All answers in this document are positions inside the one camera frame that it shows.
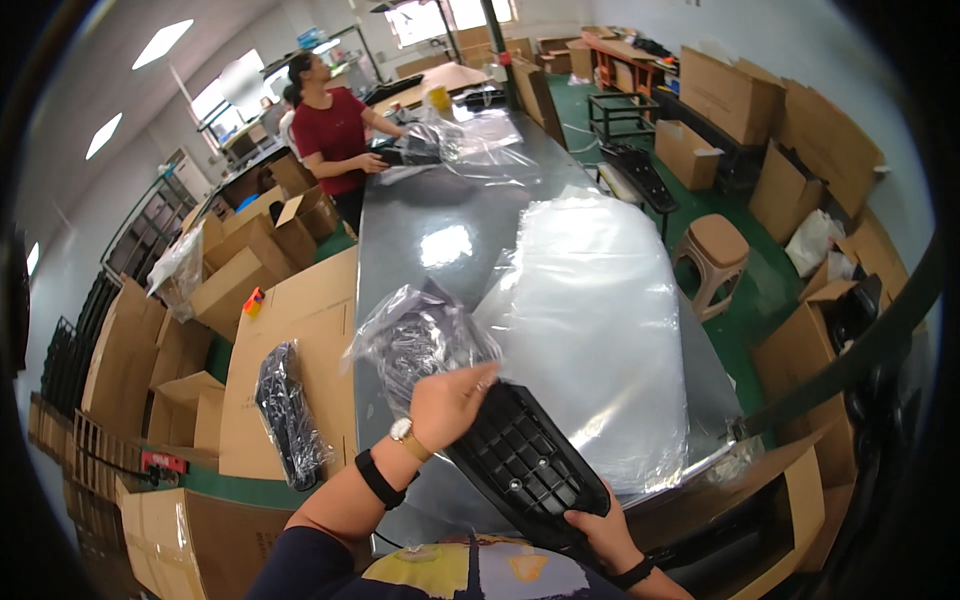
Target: black wristband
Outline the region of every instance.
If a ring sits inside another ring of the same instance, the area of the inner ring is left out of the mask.
[[[371,491],[383,502],[383,507],[386,510],[393,510],[403,502],[403,498],[407,497],[406,488],[398,492],[394,490],[393,486],[387,483],[387,480],[380,474],[380,469],[378,469],[373,462],[373,456],[370,455],[369,450],[364,450],[357,454],[357,457],[353,459],[353,463],[357,466],[357,470],[360,471],[360,475],[363,477],[363,480],[367,482]],[[414,475],[414,479],[416,480],[419,476],[420,473],[418,472]]]
[[[636,566],[622,575],[613,575],[608,577],[610,583],[614,584],[618,588],[627,591],[636,584],[640,583],[647,577],[650,577],[650,573],[654,571],[654,568],[657,565],[650,560],[649,557],[644,557],[642,561],[636,564]]]

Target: hand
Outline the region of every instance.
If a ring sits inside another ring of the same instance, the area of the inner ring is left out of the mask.
[[[410,401],[410,420],[412,433],[423,447],[436,452],[467,433],[499,368],[499,363],[484,363],[430,375],[417,383]]]
[[[357,169],[363,169],[364,173],[380,173],[390,168],[390,165],[380,160],[380,155],[367,152],[364,155],[356,156],[354,159]]]
[[[587,534],[590,548],[604,564],[611,575],[622,575],[643,560],[643,554],[636,549],[630,532],[627,530],[627,518],[623,508],[613,495],[610,484],[603,485],[610,493],[610,511],[607,516],[566,511],[566,522]]]

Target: wooden workbench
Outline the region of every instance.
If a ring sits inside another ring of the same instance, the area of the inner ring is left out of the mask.
[[[421,71],[421,73],[423,74],[423,81],[419,85],[405,89],[386,100],[381,100],[373,105],[373,111],[377,114],[383,114],[394,102],[399,102],[404,108],[416,106],[422,102],[426,93],[437,85],[445,86],[446,91],[452,94],[474,85],[480,85],[489,79],[483,71],[471,69],[456,62],[441,64]]]
[[[630,44],[619,39],[585,38],[587,45],[596,54],[596,62],[600,67],[600,87],[613,86],[624,92],[641,92],[650,96],[651,90],[663,84],[663,67],[657,65],[657,57],[637,50]],[[633,86],[618,84],[614,60],[625,62],[633,74]]]

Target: red t-shirt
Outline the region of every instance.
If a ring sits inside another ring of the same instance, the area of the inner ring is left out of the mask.
[[[290,125],[300,155],[307,158],[319,152],[324,160],[339,161],[367,151],[364,123],[360,118],[367,105],[357,100],[345,87],[329,90],[333,96],[330,108],[320,110],[301,102]],[[320,180],[329,196],[336,196],[363,185],[367,174],[363,169],[347,171],[337,177]]]

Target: watch face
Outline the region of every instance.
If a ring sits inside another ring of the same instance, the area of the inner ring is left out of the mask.
[[[390,426],[390,437],[395,440],[402,440],[407,437],[407,434],[410,433],[410,420],[406,417],[401,417],[394,421],[394,424]]]

